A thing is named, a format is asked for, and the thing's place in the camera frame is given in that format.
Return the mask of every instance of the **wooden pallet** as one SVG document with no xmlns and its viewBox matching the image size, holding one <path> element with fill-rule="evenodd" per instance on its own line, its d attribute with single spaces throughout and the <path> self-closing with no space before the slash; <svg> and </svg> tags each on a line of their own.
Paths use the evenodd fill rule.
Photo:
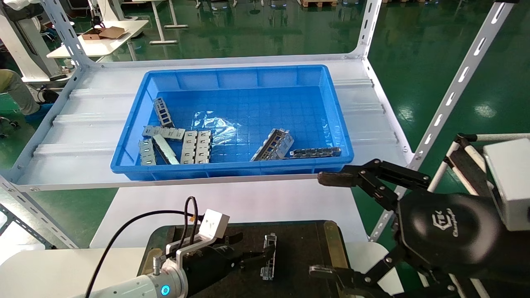
<svg viewBox="0 0 530 298">
<path fill-rule="evenodd" d="M 337 0 L 302 0 L 302 6 L 308 7 L 309 3 L 316 3 L 316 6 L 322 7 L 324 3 L 329 3 L 331 6 L 337 5 Z"/>
</svg>

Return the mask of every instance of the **white table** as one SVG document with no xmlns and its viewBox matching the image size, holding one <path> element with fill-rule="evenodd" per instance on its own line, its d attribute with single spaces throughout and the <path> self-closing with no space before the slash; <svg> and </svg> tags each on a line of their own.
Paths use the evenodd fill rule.
<svg viewBox="0 0 530 298">
<path fill-rule="evenodd" d="M 367 242 L 351 190 L 325 187 L 316 179 L 120 188 L 90 247 L 106 247 L 116 230 L 137 215 L 182 210 L 188 196 L 196 197 L 199 213 L 213 209 L 229 215 L 230 223 L 335 221 L 341 229 L 350 266 L 362 273 L 388 253 L 380 244 Z M 146 247 L 156 229 L 182 222 L 183 217 L 174 214 L 142 218 L 125 229 L 113 247 Z M 391 294 L 403 292 L 395 269 L 379 284 Z"/>
<path fill-rule="evenodd" d="M 125 42 L 129 47 L 131 57 L 133 61 L 136 61 L 136 54 L 134 52 L 133 43 L 130 38 L 133 37 L 138 31 L 145 26 L 148 21 L 106 21 L 103 22 L 105 27 L 120 27 L 125 29 L 125 33 L 119 39 L 100 39 L 100 40 L 84 40 L 83 37 L 79 36 L 79 42 L 83 47 L 83 51 L 89 57 L 102 57 L 112 54 Z M 65 45 L 54 50 L 53 52 L 46 55 L 48 58 L 68 58 L 70 53 Z"/>
<path fill-rule="evenodd" d="M 176 40 L 165 40 L 165 36 L 164 36 L 164 31 L 162 31 L 162 25 L 160 24 L 160 18 L 158 17 L 158 11 L 156 10 L 156 4 L 155 4 L 155 1 L 165 1 L 165 0 L 132 0 L 132 2 L 141 2 L 141 3 L 144 3 L 144 2 L 151 2 L 151 6 L 153 7 L 153 13 L 155 15 L 155 22 L 156 22 L 156 27 L 158 28 L 158 34 L 160 35 L 160 40 L 152 40 L 150 41 L 149 43 L 151 45 L 167 45 L 167 44 L 170 44 L 170 43 L 177 43 Z M 176 16 L 175 16 L 175 10 L 173 8 L 173 1 L 172 0 L 167 0 L 169 1 L 169 9 L 170 9 L 170 12 L 171 12 L 171 19 L 173 20 L 173 24 L 172 25 L 165 25 L 164 28 L 187 28 L 188 25 L 178 25 L 177 22 L 176 22 Z"/>
<path fill-rule="evenodd" d="M 94 290 L 136 277 L 145 248 L 111 249 Z M 67 298 L 86 291 L 103 249 L 22 251 L 0 265 L 0 297 Z"/>
</svg>

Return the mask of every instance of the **black work mat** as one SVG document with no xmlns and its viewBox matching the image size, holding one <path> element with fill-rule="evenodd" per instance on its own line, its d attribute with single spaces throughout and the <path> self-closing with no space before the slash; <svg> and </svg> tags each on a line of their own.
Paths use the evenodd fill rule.
<svg viewBox="0 0 530 298">
<path fill-rule="evenodd" d="M 331 266 L 324 222 L 228 225 L 225 235 L 243 233 L 243 240 L 231 245 L 237 251 L 262 251 L 264 236 L 270 233 L 276 234 L 274 280 L 262 280 L 259 269 L 235 271 L 193 297 L 338 297 L 335 282 L 310 278 L 308 274 L 310 265 Z M 183 230 L 178 227 L 162 227 L 161 229 L 151 236 L 144 259 L 152 248 L 164 250 L 167 243 L 174 239 L 179 240 Z M 162 237 L 164 230 L 168 234 L 165 240 Z"/>
</svg>

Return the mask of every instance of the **sheet metal part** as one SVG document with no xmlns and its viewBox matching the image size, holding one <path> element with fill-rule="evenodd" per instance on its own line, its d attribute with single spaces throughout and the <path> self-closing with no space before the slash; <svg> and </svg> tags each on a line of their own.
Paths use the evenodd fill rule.
<svg viewBox="0 0 530 298">
<path fill-rule="evenodd" d="M 169 115 L 165 101 L 159 97 L 153 101 L 153 105 L 155 106 L 156 115 L 158 116 L 158 120 L 160 121 L 162 127 L 175 127 L 173 121 L 171 120 L 171 116 Z"/>
<path fill-rule="evenodd" d="M 288 130 L 274 128 L 263 146 L 250 159 L 251 161 L 281 160 L 287 155 L 294 140 Z"/>
<path fill-rule="evenodd" d="M 210 163 L 211 131 L 204 130 L 197 135 L 195 163 Z"/>
<path fill-rule="evenodd" d="M 182 164 L 195 163 L 195 149 L 197 148 L 197 131 L 190 130 L 184 133 L 180 162 Z"/>
<path fill-rule="evenodd" d="M 141 140 L 138 143 L 140 147 L 140 164 L 141 165 L 156 165 L 155 151 L 153 148 L 153 140 L 151 138 Z"/>
<path fill-rule="evenodd" d="M 340 156 L 340 147 L 296 149 L 290 152 L 290 159 L 310 159 L 315 157 Z"/>
<path fill-rule="evenodd" d="M 167 164 L 179 164 L 179 161 L 176 160 L 175 152 L 173 152 L 162 135 L 154 135 L 153 141 L 154 146 L 158 149 L 160 155 Z"/>
<path fill-rule="evenodd" d="M 270 245 L 274 245 L 276 248 L 276 234 L 270 233 L 269 235 L 265 235 L 265 242 L 263 243 L 263 248 L 267 248 Z M 260 276 L 263 278 L 264 281 L 271 281 L 274 278 L 274 267 L 276 263 L 276 249 L 274 251 L 274 255 L 272 255 L 272 258 L 267 261 L 267 264 L 265 264 L 265 267 L 261 267 Z"/>
<path fill-rule="evenodd" d="M 186 132 L 183 128 L 174 128 L 174 127 L 161 127 L 147 125 L 142 132 L 144 137 L 152 137 L 154 135 L 162 135 L 164 138 L 173 139 L 176 141 L 181 141 L 184 138 L 184 133 Z"/>
</svg>

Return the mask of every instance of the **white metal shelf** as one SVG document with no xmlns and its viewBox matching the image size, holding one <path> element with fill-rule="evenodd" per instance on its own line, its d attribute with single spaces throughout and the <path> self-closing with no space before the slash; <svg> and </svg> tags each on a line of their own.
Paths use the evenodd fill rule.
<svg viewBox="0 0 530 298">
<path fill-rule="evenodd" d="M 104 67 L 90 67 L 78 78 L 64 107 L 52 121 L 43 141 L 37 145 L 32 158 L 23 165 L 16 180 L 18 190 L 39 190 L 124 187 L 163 184 L 197 184 L 234 181 L 262 181 L 270 178 L 226 177 L 189 179 L 161 182 L 138 182 L 124 174 L 114 174 L 110 161 L 121 135 L 136 91 L 144 74 L 154 69 L 218 68 L 259 65 L 324 64 L 330 70 L 354 147 L 354 164 L 380 158 L 400 165 L 407 164 L 402 147 L 406 139 L 398 139 L 392 121 L 393 111 L 382 103 L 374 84 L 365 72 L 360 59 L 343 59 L 343 55 L 294 56 L 289 62 L 282 57 L 256 59 L 205 59 L 141 63 L 108 63 Z M 289 175 L 284 179 L 314 178 Z"/>
<path fill-rule="evenodd" d="M 492 43 L 513 3 L 495 2 L 464 58 L 460 69 L 420 146 L 413 153 L 392 107 L 368 61 L 368 51 L 382 0 L 367 0 L 357 47 L 349 54 L 300 55 L 149 62 L 95 63 L 83 51 L 55 0 L 41 0 L 77 65 L 59 99 L 17 159 L 14 167 L 1 171 L 0 186 L 26 208 L 43 226 L 68 247 L 77 245 L 57 222 L 31 197 L 32 191 L 122 186 L 157 186 L 313 179 L 315 175 L 221 177 L 171 181 L 130 181 L 113 174 L 110 160 L 134 94 L 147 71 L 206 67 L 270 65 L 326 65 L 333 78 L 344 119 L 354 147 L 354 164 L 374 158 L 417 169 L 454 109 L 480 60 Z M 396 189 L 403 194 L 404 189 Z M 370 237 L 376 241 L 392 214 L 381 215 Z"/>
</svg>

